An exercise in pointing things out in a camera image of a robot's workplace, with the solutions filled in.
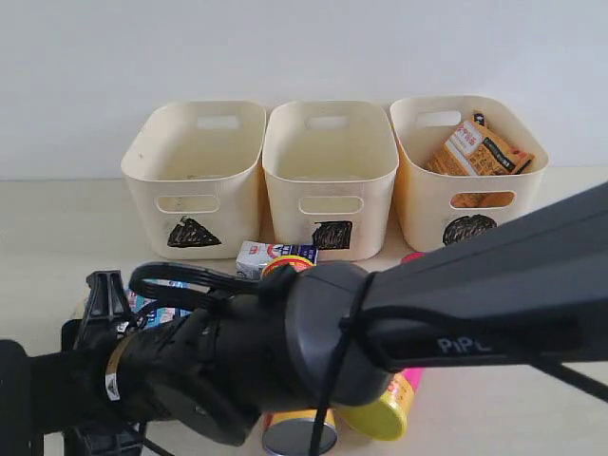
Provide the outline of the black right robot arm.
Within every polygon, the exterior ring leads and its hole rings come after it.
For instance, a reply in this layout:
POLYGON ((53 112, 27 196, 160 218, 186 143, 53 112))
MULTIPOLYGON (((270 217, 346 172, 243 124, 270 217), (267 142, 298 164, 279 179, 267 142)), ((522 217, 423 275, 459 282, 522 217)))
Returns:
POLYGON ((607 357, 606 273, 605 185, 383 272, 96 272, 61 351, 2 341, 1 451, 40 455, 62 432, 71 455, 135 455, 164 420, 240 446, 262 413, 311 408, 317 454, 330 407, 365 405, 410 367, 527 365, 605 400, 572 364, 607 357), (148 329, 126 288, 186 316, 148 329))

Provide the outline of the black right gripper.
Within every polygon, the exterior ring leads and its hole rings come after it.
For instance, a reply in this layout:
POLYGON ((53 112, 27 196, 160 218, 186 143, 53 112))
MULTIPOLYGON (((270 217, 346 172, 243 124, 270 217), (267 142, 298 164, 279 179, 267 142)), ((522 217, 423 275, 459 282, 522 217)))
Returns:
MULTIPOLYGON (((136 324, 121 272, 95 271, 79 332, 127 333, 136 324)), ((105 396, 101 357, 63 350, 27 355, 1 341, 1 453, 42 455, 44 437, 59 433, 65 455, 140 455, 143 424, 128 425, 105 396)))

